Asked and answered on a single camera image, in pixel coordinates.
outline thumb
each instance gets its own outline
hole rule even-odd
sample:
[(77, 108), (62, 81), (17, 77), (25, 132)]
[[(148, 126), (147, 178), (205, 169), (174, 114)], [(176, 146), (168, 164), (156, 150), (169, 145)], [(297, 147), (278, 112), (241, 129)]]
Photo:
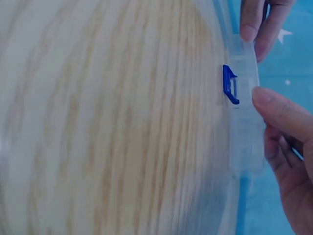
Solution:
[(304, 144), (313, 139), (313, 117), (299, 105), (274, 91), (260, 87), (253, 90), (252, 101), (263, 119), (272, 127)]

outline blue plastic hinge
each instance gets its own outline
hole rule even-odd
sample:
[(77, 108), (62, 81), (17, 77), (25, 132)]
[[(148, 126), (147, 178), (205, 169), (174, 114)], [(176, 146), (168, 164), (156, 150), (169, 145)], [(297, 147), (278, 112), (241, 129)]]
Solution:
[[(236, 78), (237, 76), (234, 75), (230, 67), (228, 65), (223, 65), (223, 91), (233, 104), (238, 105), (239, 100), (237, 99)], [(231, 81), (233, 81), (234, 94), (231, 92)]]

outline wood grain surface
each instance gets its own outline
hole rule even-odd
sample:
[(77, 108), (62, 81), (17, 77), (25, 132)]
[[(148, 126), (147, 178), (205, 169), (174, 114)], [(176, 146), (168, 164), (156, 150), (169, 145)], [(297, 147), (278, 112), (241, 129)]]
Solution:
[(226, 60), (210, 0), (1, 0), (0, 234), (215, 234)]

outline plastic container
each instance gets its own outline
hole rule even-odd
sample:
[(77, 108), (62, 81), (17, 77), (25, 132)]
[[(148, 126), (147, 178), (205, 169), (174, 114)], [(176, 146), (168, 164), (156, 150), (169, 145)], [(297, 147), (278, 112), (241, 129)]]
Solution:
[(228, 36), (227, 53), (232, 73), (228, 71), (225, 78), (224, 71), (223, 79), (225, 83), (231, 78), (231, 91), (239, 101), (229, 100), (229, 168), (233, 174), (259, 174), (264, 162), (264, 123), (252, 104), (252, 90), (259, 86), (253, 43), (242, 41), (239, 35)]

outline blue surface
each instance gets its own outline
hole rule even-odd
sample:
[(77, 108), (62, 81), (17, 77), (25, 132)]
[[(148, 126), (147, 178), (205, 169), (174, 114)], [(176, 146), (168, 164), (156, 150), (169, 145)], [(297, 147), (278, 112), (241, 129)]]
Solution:
[[(230, 0), (238, 25), (240, 0)], [(283, 29), (293, 35), (278, 40), (259, 64), (261, 86), (271, 88), (313, 112), (313, 1), (293, 7)], [(237, 235), (293, 235), (279, 197), (278, 185), (268, 164), (259, 178), (242, 178)]]

